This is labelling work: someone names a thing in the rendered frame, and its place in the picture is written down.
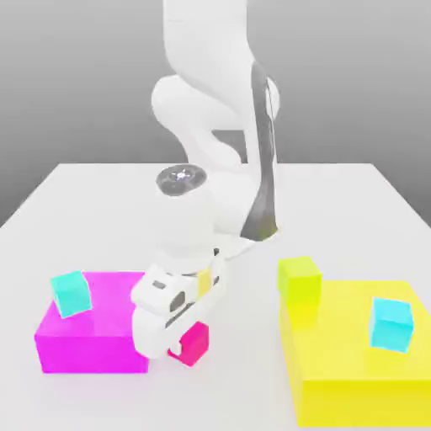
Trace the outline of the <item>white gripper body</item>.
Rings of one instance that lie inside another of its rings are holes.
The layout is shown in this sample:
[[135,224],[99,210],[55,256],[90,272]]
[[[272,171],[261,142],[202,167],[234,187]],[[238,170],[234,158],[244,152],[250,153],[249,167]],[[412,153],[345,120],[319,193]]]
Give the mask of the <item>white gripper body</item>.
[[132,289],[136,351],[158,359],[216,305],[226,291],[226,263],[195,274],[170,274],[153,264]]

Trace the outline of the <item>small pink cube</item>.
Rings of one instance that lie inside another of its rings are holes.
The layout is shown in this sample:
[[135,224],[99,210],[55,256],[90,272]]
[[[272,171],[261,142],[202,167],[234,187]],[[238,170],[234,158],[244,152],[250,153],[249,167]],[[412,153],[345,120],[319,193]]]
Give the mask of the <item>small pink cube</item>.
[[207,352],[210,345],[209,327],[203,322],[196,322],[179,340],[181,354],[168,350],[168,355],[188,367],[193,367]]

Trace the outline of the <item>small cyan cube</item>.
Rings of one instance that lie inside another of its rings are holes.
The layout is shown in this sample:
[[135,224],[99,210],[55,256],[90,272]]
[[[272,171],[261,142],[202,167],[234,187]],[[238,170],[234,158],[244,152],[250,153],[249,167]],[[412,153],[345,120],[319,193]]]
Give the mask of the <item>small cyan cube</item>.
[[410,302],[373,297],[370,308],[371,348],[406,354],[414,329]]
[[88,282],[81,271],[50,279],[53,299],[62,319],[93,308]]

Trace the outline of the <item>small yellow-green cube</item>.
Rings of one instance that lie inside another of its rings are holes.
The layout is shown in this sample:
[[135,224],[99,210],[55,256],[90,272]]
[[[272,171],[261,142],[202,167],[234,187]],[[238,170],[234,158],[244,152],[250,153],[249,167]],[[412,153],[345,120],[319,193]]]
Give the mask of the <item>small yellow-green cube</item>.
[[278,290],[286,303],[317,303],[322,273],[309,256],[282,258],[278,262]]

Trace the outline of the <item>large magenta box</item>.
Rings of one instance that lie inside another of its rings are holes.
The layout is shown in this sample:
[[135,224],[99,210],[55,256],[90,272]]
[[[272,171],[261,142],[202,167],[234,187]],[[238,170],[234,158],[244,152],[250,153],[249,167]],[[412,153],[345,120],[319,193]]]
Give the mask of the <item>large magenta box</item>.
[[41,369],[57,374],[145,374],[137,353],[130,293],[142,272],[85,272],[93,308],[61,318],[51,303],[35,332]]

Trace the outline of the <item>large yellow box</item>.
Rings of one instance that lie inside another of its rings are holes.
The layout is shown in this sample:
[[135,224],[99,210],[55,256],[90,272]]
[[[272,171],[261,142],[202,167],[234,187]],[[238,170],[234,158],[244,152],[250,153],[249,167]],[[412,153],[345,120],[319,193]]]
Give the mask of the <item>large yellow box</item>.
[[[412,306],[407,353],[374,349],[375,297]],[[406,281],[325,281],[318,303],[279,303],[279,330],[298,425],[431,431],[431,314]]]

